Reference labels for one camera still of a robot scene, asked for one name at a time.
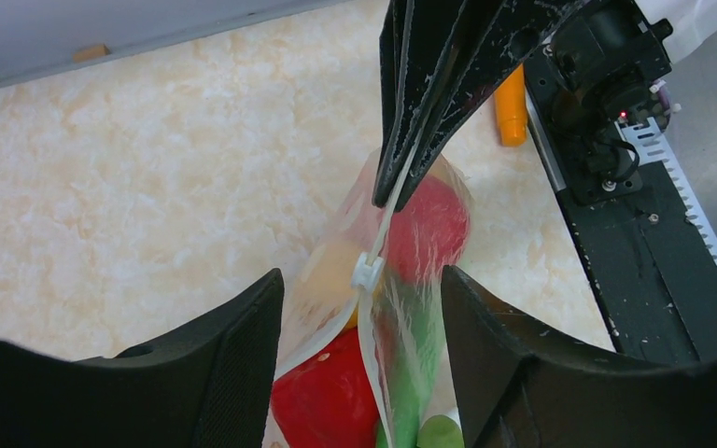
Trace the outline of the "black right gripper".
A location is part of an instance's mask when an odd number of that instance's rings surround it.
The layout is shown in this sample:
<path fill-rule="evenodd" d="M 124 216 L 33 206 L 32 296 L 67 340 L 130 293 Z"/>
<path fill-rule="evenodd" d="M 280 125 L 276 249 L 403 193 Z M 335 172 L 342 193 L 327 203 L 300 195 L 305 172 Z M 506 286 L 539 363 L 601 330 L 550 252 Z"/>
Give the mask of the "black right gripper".
<path fill-rule="evenodd" d="M 396 211 L 449 139 L 549 35 L 541 53 L 555 82 L 545 101 L 553 124 L 669 123 L 657 83 L 672 69 L 664 40 L 673 27 L 647 19 L 637 1 L 403 1 L 412 13 L 402 72 L 411 152 Z"/>

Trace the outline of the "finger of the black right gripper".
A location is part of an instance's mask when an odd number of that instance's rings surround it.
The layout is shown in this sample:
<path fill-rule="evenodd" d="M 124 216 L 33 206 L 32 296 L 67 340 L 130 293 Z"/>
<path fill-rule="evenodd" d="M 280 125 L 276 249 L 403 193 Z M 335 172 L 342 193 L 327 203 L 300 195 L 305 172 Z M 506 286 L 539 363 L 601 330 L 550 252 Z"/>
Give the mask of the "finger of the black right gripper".
<path fill-rule="evenodd" d="M 412 13 L 403 0 L 388 3 L 379 36 L 380 87 L 383 140 L 373 191 L 373 205 L 385 207 L 411 150 L 405 146 L 410 130 L 407 107 L 403 104 L 403 66 L 407 57 Z"/>

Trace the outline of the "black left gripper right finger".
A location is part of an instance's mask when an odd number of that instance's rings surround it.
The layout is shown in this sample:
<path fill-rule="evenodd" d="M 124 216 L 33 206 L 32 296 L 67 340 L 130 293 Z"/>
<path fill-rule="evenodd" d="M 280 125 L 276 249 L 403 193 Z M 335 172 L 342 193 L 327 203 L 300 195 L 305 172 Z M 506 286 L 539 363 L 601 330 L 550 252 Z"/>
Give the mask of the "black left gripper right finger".
<path fill-rule="evenodd" d="M 442 275 L 449 362 L 469 447 L 717 447 L 717 359 L 667 366 L 584 343 Z"/>

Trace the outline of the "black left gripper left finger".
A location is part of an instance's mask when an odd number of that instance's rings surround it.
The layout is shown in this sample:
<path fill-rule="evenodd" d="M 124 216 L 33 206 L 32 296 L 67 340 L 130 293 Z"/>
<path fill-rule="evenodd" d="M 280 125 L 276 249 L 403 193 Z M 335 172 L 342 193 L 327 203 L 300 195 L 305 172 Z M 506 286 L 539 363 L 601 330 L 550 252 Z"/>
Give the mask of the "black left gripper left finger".
<path fill-rule="evenodd" d="M 0 447 L 259 447 L 284 299 L 273 269 L 115 357 L 66 361 L 0 341 Z"/>

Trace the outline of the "small green toy cabbage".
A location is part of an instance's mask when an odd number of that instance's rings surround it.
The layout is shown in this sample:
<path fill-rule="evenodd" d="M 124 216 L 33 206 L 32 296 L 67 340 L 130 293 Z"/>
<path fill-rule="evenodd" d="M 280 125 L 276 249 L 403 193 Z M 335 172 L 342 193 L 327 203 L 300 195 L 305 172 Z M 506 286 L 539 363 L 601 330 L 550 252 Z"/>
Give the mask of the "small green toy cabbage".
<path fill-rule="evenodd" d="M 419 429 L 416 447 L 464 448 L 460 425 L 447 415 L 433 415 Z"/>

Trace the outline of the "red toy bell pepper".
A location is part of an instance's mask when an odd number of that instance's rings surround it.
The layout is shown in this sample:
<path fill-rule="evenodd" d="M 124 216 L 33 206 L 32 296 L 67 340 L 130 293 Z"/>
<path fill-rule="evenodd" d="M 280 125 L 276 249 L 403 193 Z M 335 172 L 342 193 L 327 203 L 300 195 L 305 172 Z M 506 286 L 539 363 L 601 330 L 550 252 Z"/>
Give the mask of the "red toy bell pepper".
<path fill-rule="evenodd" d="M 291 447 L 374 447 L 380 417 L 358 331 L 276 380 L 270 407 Z"/>

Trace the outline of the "green toy cucumber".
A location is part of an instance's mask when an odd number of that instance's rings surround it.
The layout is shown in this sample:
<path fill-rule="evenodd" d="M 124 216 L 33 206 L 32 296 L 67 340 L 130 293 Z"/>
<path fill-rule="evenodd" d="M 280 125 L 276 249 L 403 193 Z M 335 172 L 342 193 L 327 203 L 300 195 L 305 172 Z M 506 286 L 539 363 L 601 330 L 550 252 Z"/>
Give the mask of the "green toy cucumber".
<path fill-rule="evenodd" d="M 446 346 L 441 288 L 386 280 L 371 311 L 380 386 L 378 447 L 413 447 Z"/>

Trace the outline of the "clear zip top bag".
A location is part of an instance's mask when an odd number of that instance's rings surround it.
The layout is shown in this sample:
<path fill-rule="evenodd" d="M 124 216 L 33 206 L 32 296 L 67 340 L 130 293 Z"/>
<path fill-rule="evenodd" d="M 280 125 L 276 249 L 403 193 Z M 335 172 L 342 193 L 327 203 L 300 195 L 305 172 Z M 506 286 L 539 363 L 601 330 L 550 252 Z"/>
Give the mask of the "clear zip top bag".
<path fill-rule="evenodd" d="M 443 268 L 472 198 L 437 159 L 399 213 L 371 196 L 372 153 L 285 297 L 267 447 L 414 447 L 441 369 Z"/>

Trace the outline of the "small red toy tomato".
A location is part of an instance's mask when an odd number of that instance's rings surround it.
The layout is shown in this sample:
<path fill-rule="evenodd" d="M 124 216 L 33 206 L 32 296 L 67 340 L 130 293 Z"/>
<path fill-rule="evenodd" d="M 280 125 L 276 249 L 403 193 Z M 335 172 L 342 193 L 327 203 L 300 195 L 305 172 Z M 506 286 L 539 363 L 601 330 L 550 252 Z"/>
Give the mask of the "small red toy tomato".
<path fill-rule="evenodd" d="M 470 211 L 456 190 L 428 176 L 391 219 L 387 265 L 403 283 L 422 285 L 459 261 L 470 229 Z"/>

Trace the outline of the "yellow toy mango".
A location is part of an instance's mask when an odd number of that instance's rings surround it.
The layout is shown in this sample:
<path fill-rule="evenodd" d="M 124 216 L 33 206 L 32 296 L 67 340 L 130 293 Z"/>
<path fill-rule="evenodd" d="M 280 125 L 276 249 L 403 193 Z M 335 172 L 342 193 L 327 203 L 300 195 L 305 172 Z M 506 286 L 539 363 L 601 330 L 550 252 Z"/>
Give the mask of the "yellow toy mango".
<path fill-rule="evenodd" d="M 333 237 L 321 242 L 307 260 L 294 288 L 302 314 L 311 319 L 314 311 L 327 308 L 331 314 L 340 312 L 356 295 L 351 278 L 363 249 L 356 243 Z"/>

